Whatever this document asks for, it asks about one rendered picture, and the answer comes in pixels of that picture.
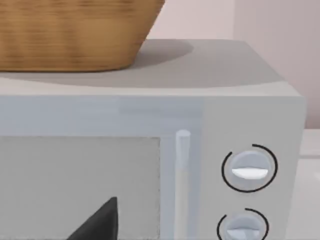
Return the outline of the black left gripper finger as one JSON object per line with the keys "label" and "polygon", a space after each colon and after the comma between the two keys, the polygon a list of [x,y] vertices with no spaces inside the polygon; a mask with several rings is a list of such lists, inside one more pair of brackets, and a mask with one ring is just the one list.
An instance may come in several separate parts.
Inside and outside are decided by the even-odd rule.
{"label": "black left gripper finger", "polygon": [[66,240],[118,240],[118,199],[111,197]]}

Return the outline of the pale microwave door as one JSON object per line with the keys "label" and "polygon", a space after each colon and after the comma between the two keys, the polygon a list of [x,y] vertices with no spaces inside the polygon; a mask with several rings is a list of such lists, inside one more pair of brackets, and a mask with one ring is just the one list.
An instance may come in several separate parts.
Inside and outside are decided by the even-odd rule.
{"label": "pale microwave door", "polygon": [[2,95],[0,136],[160,138],[160,237],[174,236],[176,132],[201,135],[199,97]]}

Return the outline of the pale microwave knob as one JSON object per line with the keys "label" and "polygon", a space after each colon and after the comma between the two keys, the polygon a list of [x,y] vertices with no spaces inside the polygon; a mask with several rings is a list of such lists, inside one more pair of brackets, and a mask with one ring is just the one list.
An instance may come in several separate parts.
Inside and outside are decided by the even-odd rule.
{"label": "pale microwave knob", "polygon": [[246,150],[234,155],[227,167],[228,180],[239,189],[257,189],[270,179],[273,163],[265,153]]}
{"label": "pale microwave knob", "polygon": [[241,213],[227,220],[224,233],[226,240],[261,240],[265,224],[253,213]]}

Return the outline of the pale microwave oven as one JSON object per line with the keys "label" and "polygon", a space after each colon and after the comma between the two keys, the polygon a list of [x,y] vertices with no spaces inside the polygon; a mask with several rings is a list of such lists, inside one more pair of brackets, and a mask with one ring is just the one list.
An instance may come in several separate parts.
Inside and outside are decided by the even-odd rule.
{"label": "pale microwave oven", "polygon": [[[150,39],[135,63],[93,73],[0,73],[0,96],[198,97],[190,136],[187,240],[226,240],[227,220],[251,213],[261,240],[285,240],[306,101],[247,43]],[[160,236],[160,138],[0,136],[0,240],[66,240],[117,197],[119,240]],[[270,157],[256,189],[228,180],[232,157]]]}

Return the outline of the woven wicker basket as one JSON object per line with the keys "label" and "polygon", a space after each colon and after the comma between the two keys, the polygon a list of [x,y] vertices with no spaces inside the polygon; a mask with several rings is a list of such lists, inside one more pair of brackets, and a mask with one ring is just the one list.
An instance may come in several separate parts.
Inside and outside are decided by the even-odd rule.
{"label": "woven wicker basket", "polygon": [[0,0],[0,73],[127,68],[165,1]]}

